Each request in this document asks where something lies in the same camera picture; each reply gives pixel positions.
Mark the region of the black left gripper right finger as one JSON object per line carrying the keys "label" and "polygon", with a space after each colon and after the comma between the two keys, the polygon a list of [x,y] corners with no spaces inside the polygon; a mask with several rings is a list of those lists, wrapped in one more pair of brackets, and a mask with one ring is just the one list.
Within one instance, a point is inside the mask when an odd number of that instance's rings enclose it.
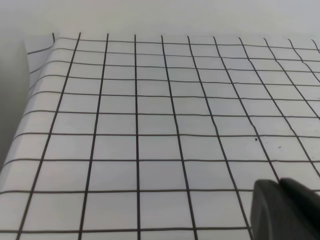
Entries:
{"label": "black left gripper right finger", "polygon": [[279,184],[301,215],[300,222],[309,233],[320,239],[320,196],[291,178],[282,178]]}

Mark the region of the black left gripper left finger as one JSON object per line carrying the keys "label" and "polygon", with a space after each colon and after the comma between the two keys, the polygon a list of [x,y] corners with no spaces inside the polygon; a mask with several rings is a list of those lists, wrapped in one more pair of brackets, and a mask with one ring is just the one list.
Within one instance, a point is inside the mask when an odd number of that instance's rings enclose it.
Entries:
{"label": "black left gripper left finger", "polygon": [[261,179],[254,183],[250,223],[255,240],[298,240],[299,219],[280,185]]}

